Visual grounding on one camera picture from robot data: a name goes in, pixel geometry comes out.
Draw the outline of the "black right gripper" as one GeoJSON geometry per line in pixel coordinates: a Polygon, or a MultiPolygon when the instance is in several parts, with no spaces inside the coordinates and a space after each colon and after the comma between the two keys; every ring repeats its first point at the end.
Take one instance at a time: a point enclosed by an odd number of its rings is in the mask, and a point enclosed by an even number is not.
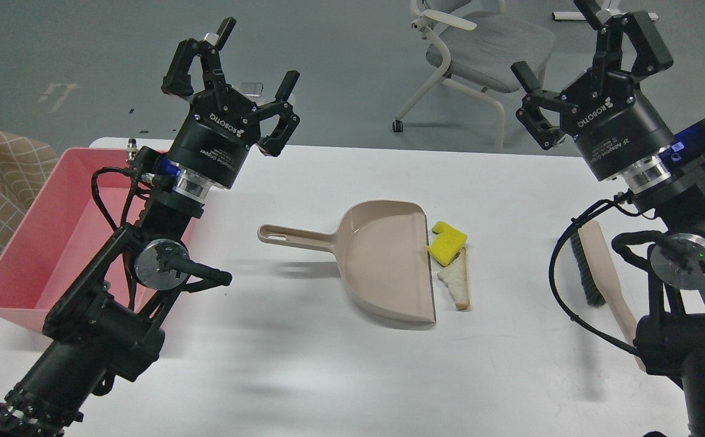
{"type": "Polygon", "coordinates": [[[674,134],[639,80],[669,69],[674,60],[648,12],[622,12],[620,1],[574,4],[597,34],[590,71],[560,94],[542,89],[527,62],[514,62],[511,71],[525,90],[516,118],[543,150],[565,134],[575,137],[593,176],[603,181],[672,144],[674,134]],[[628,71],[622,68],[624,37],[635,51],[628,71]],[[560,127],[542,110],[561,114],[560,127]]]}

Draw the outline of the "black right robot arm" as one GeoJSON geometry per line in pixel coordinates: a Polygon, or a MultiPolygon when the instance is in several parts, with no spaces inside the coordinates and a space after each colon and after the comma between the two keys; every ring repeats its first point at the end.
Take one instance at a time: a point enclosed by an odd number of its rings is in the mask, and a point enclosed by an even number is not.
{"type": "Polygon", "coordinates": [[[550,288],[560,300],[553,276],[569,239],[584,252],[584,282],[593,274],[601,287],[580,227],[624,203],[635,205],[638,215],[653,211],[666,231],[622,233],[611,244],[647,274],[649,314],[636,325],[632,344],[588,325],[563,302],[561,308],[583,329],[641,359],[646,373],[679,385],[690,435],[705,436],[705,313],[686,312],[681,296],[705,290],[705,117],[673,133],[641,91],[644,78],[673,64],[647,12],[616,11],[616,1],[575,6],[596,31],[593,64],[560,92],[544,90],[527,62],[512,64],[525,90],[517,119],[546,150],[572,137],[597,180],[622,178],[628,190],[596,202],[564,230],[550,258],[550,288]]]}

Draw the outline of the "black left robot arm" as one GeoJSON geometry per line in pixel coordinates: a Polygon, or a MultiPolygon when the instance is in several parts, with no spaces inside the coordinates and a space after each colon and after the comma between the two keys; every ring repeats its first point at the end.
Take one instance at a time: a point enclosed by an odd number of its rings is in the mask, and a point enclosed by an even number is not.
{"type": "Polygon", "coordinates": [[[233,186],[248,152],[278,157],[300,118],[289,102],[299,72],[258,104],[220,64],[236,19],[176,48],[161,90],[189,102],[166,152],[130,140],[123,167],[91,173],[92,201],[112,234],[50,308],[51,344],[0,403],[0,436],[62,436],[89,396],[134,381],[158,358],[162,323],[181,293],[231,284],[231,274],[190,258],[181,240],[203,215],[210,188],[233,186]]]}

